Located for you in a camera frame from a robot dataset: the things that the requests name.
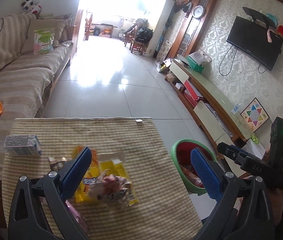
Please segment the long wooden TV cabinet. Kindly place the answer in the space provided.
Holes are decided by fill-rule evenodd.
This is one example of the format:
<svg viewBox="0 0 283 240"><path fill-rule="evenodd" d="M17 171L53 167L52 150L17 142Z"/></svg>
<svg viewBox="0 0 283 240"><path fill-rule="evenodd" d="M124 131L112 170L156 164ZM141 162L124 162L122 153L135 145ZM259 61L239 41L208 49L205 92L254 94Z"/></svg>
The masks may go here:
<svg viewBox="0 0 283 240"><path fill-rule="evenodd" d="M166 77L177 92L195 123L217 149L219 142L234 144L239 148L246 145L253 132L245 125L244 119L231 112L233 105L208 79L180 61L173 60L170 73L174 81Z"/></svg>

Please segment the brown paper bag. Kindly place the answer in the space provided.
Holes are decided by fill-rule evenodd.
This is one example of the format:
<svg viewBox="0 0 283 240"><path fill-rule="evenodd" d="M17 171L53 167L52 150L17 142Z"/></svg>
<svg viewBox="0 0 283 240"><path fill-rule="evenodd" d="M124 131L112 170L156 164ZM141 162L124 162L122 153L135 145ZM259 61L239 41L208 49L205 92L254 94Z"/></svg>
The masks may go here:
<svg viewBox="0 0 283 240"><path fill-rule="evenodd" d="M131 189L127 178L103 172L91 183L89 195L104 204L124 208L129 206Z"/></svg>

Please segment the green box on cabinet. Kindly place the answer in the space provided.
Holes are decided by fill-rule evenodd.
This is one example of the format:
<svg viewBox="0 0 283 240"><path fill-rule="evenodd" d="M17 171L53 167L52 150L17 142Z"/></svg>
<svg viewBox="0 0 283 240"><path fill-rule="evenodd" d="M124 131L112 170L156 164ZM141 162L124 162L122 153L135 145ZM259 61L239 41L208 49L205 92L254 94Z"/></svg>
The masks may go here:
<svg viewBox="0 0 283 240"><path fill-rule="evenodd" d="M190 56L187 56L186 60L192 70L202 73L202 71L204 70L204 66L197 64Z"/></svg>

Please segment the striped beige sofa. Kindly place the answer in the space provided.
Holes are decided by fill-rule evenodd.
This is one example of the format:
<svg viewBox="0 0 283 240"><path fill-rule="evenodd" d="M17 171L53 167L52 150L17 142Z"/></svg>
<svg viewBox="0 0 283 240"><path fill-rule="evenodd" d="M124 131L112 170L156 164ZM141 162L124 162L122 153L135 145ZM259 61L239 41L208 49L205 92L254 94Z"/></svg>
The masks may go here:
<svg viewBox="0 0 283 240"><path fill-rule="evenodd" d="M60 42L50 53L34 55L35 15L13 14L0 20L0 180L4 141L16 118L41 117L52 84L70 61L72 41Z"/></svg>

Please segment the round wall clock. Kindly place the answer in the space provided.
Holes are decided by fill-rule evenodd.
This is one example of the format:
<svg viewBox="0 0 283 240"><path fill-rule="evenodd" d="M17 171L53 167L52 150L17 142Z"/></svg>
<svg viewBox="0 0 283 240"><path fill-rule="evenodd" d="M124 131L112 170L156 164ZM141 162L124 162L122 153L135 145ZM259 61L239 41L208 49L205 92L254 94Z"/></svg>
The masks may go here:
<svg viewBox="0 0 283 240"><path fill-rule="evenodd" d="M200 19L205 14L205 8L201 5L197 5L192 10L192 17L195 19Z"/></svg>

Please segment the pink white wrapper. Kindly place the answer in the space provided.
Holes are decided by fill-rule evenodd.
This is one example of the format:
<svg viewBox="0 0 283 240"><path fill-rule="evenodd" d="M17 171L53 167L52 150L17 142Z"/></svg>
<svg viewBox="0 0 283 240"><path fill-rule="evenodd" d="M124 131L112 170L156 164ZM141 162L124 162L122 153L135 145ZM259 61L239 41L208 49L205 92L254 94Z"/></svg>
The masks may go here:
<svg viewBox="0 0 283 240"><path fill-rule="evenodd" d="M66 200L65 203L66 203L69 211L71 212L71 214L74 216L75 220L80 225L81 229L88 235L89 234L89 228L88 228L88 224L87 224L86 220L81 216L81 214L77 211L77 209L75 209L73 207L73 205L68 200Z"/></svg>

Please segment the black wall television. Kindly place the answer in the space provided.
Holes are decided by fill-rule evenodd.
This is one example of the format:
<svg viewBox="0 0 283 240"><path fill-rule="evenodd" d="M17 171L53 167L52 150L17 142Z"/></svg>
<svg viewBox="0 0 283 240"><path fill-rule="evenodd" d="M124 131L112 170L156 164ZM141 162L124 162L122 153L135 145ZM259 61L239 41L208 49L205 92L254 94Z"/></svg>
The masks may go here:
<svg viewBox="0 0 283 240"><path fill-rule="evenodd" d="M237 16L227 37L227 42L247 53L268 70L272 70L282 51L283 39L257 23Z"/></svg>

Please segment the yellow paper box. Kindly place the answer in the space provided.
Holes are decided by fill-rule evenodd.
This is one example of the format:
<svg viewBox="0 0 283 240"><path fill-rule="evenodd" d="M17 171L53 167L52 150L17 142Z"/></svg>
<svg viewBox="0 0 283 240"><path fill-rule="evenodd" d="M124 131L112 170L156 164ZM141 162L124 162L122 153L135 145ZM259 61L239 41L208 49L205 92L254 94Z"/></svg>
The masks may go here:
<svg viewBox="0 0 283 240"><path fill-rule="evenodd" d="M100 174L89 186L90 198L121 208L138 202L133 184L124 167L125 160L125 155L120 152L98 155Z"/></svg>

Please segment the white cardboard box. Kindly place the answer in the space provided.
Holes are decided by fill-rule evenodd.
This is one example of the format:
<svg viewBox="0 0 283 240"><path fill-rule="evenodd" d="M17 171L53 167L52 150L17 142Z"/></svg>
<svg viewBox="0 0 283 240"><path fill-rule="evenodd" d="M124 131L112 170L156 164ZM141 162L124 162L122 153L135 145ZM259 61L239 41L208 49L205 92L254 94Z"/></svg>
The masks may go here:
<svg viewBox="0 0 283 240"><path fill-rule="evenodd" d="M246 141L246 144L242 149L248 153L252 153L259 159L262 159L266 153L266 150L261 143L256 144L251 138Z"/></svg>

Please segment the yellow orange snack packet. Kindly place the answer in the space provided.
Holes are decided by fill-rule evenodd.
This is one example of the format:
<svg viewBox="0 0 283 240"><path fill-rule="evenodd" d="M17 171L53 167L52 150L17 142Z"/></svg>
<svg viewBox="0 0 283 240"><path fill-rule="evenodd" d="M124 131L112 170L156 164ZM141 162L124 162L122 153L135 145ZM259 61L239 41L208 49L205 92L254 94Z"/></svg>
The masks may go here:
<svg viewBox="0 0 283 240"><path fill-rule="evenodd" d="M84 174L80 185L77 187L77 190L74 193L74 198L76 203L82 202L96 202L97 199L89 195L90 185L93 183L96 178L100 175L98 157L96 150L91 149L92 152L92 162Z"/></svg>

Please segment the brown chocolate wrapper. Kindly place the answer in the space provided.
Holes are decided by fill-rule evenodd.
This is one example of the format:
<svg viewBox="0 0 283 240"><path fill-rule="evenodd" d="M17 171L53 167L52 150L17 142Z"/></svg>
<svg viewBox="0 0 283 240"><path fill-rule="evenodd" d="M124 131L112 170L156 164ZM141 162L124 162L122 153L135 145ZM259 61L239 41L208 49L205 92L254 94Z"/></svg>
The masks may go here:
<svg viewBox="0 0 283 240"><path fill-rule="evenodd" d="M51 171L59 171L67 162L67 159L65 157L48 157L48 161Z"/></svg>

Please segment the red bin green rim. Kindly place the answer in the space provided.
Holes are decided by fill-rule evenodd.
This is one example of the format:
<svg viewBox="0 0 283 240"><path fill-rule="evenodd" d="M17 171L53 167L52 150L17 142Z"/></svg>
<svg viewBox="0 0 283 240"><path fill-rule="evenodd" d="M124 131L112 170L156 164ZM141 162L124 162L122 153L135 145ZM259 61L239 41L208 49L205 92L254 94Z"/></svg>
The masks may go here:
<svg viewBox="0 0 283 240"><path fill-rule="evenodd" d="M191 193L201 196L206 193L206 189L195 171L190 157L191 151L195 148L199 148L209 160L217 162L215 154L208 147L191 139L182 139L175 142L170 149L170 157L186 189Z"/></svg>

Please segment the chinese checkers board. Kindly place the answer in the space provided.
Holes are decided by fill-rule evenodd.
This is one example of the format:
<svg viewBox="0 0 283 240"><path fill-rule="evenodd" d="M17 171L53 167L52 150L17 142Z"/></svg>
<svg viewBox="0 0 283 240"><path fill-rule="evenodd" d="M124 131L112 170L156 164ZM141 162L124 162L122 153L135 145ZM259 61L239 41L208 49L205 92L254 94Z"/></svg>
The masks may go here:
<svg viewBox="0 0 283 240"><path fill-rule="evenodd" d="M240 114L252 132L258 130L270 118L257 98L254 98Z"/></svg>

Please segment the white milk carton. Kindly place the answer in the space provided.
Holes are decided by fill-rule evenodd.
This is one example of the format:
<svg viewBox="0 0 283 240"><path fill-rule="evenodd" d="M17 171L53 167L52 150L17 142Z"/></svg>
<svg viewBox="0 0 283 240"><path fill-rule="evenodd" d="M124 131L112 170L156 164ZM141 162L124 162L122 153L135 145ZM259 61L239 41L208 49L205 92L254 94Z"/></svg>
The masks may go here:
<svg viewBox="0 0 283 240"><path fill-rule="evenodd" d="M41 155L41 144L34 134L8 135L5 138L4 148L14 157Z"/></svg>

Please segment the wooden chair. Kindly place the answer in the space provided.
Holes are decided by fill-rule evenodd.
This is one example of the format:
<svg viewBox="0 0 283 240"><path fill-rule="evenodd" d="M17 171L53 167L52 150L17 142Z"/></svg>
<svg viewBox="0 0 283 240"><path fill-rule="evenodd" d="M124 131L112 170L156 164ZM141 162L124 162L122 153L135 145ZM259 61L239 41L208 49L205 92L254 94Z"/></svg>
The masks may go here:
<svg viewBox="0 0 283 240"><path fill-rule="evenodd" d="M124 46L129 43L129 50L131 53L137 51L139 55L143 55L145 49L145 43L141 42L138 38L138 27L135 26L131 31L126 34Z"/></svg>

